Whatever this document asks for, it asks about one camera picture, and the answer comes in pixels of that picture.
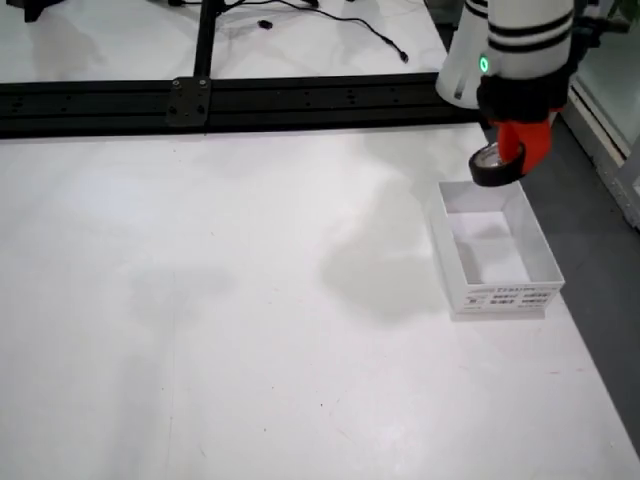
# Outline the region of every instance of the metal extrusion rail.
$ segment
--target metal extrusion rail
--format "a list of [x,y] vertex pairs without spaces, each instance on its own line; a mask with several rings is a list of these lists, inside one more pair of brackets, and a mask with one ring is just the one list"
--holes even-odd
[[470,123],[436,73],[211,80],[215,18],[204,0],[193,77],[0,84],[0,138],[371,128]]

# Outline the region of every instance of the white table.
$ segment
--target white table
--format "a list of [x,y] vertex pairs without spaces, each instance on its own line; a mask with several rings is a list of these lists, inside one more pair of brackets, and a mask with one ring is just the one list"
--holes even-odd
[[[357,26],[238,11],[214,71],[438,68],[425,10],[364,3],[323,6],[410,65]],[[191,69],[195,14],[19,13],[0,5],[3,81]],[[639,478],[561,299],[542,321],[447,313],[422,206],[483,143],[475,125],[2,142],[0,478]]]

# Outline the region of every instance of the green indicator light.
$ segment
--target green indicator light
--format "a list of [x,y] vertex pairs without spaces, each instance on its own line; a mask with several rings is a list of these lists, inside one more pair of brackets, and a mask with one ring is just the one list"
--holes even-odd
[[489,71],[489,59],[485,56],[480,57],[480,71],[482,73]]

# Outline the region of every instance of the gray floor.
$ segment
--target gray floor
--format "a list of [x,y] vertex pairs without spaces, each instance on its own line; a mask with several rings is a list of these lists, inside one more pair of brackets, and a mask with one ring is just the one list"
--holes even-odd
[[[454,30],[439,30],[448,47]],[[564,300],[640,453],[640,233],[561,118],[551,154],[522,184],[565,276]]]

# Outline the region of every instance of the open cardboard box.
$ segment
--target open cardboard box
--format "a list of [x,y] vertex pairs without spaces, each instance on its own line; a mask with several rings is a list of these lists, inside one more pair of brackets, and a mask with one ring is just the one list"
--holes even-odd
[[543,312],[564,285],[519,183],[441,182],[429,213],[455,313]]

